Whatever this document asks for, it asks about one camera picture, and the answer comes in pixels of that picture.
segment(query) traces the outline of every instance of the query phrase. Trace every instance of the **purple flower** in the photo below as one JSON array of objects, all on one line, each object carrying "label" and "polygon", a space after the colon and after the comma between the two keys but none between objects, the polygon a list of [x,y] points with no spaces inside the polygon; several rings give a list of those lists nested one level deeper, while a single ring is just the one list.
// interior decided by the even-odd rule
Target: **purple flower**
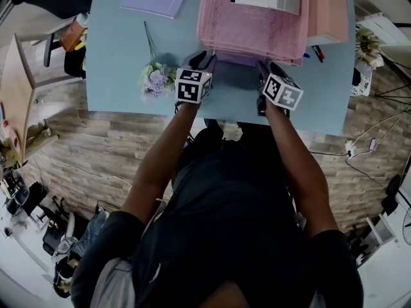
[{"label": "purple flower", "polygon": [[167,76],[159,70],[156,70],[150,74],[150,82],[152,82],[153,84],[164,85],[167,83],[167,80]]}]

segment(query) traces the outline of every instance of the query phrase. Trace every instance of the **hand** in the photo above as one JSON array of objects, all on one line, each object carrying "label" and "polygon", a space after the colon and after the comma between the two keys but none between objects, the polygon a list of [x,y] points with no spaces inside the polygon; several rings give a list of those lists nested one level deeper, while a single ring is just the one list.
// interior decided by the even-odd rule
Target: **hand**
[{"label": "hand", "polygon": [[278,107],[277,105],[274,105],[271,101],[269,101],[266,98],[266,104],[267,104],[267,108],[265,110],[265,115],[267,118],[269,117],[278,117],[281,114],[285,116],[284,114],[284,110],[281,107]]}]

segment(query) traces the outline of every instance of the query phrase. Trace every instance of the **yellow object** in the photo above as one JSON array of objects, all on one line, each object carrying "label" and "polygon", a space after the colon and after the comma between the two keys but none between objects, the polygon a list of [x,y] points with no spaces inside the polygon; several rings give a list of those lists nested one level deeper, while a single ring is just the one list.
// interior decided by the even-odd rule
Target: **yellow object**
[{"label": "yellow object", "polygon": [[74,50],[79,50],[79,49],[83,48],[84,46],[85,46],[85,42],[83,41],[83,42],[79,43],[77,46],[75,46]]}]

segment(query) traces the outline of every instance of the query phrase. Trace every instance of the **pen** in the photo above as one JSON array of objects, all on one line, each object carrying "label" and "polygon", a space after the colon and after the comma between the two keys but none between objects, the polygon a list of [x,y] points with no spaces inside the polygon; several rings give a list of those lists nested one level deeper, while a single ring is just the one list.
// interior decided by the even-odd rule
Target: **pen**
[{"label": "pen", "polygon": [[321,49],[320,49],[320,46],[315,46],[315,47],[317,48],[321,59],[323,59],[323,60],[326,59],[326,57],[324,56],[324,54],[322,53],[322,51],[321,51]]},{"label": "pen", "polygon": [[324,63],[324,61],[322,60],[319,51],[317,50],[317,48],[315,46],[313,46],[313,50],[315,52],[315,54],[317,55],[317,57],[319,58],[320,62]]}]

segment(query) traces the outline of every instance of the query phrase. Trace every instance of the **wooden floor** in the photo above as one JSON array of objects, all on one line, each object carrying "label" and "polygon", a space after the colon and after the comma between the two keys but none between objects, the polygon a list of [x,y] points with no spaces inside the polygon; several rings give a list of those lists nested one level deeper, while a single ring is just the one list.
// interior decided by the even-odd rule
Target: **wooden floor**
[{"label": "wooden floor", "polygon": [[[51,68],[46,71],[38,68],[43,48],[41,45],[28,47],[28,54],[36,64],[37,77],[44,79],[61,74],[61,53],[54,54]],[[401,81],[391,70],[386,67],[378,69],[372,79],[371,96],[350,99],[341,137],[299,132],[301,138],[311,151],[345,153],[346,140],[355,140],[372,125],[406,109],[404,104],[376,99],[372,95],[400,85]],[[140,161],[160,136],[168,119],[157,115],[90,112],[83,81],[40,92],[37,99],[38,103],[33,107],[33,122],[48,118],[48,125],[60,135],[60,140],[43,149],[46,155],[35,155],[21,169],[24,181],[29,185],[36,180],[41,181],[50,195],[64,197],[71,209],[85,216],[92,214],[97,202],[108,209],[120,207],[129,189],[126,182],[132,181]],[[383,138],[398,118],[373,128],[357,142],[356,147],[367,151],[369,139]],[[411,152],[410,121],[411,115],[405,114],[376,151],[349,162],[386,186],[395,174],[402,172]],[[202,120],[196,120],[193,133],[201,127]],[[229,139],[241,135],[234,124],[225,124],[224,130]],[[381,211],[380,201],[385,197],[383,189],[349,167],[345,157],[315,155],[315,158],[327,176],[331,208],[342,230],[346,231],[354,224],[363,225],[366,216],[374,216]],[[118,176],[126,182],[108,176]],[[166,194],[170,196],[171,191],[168,189]]]}]

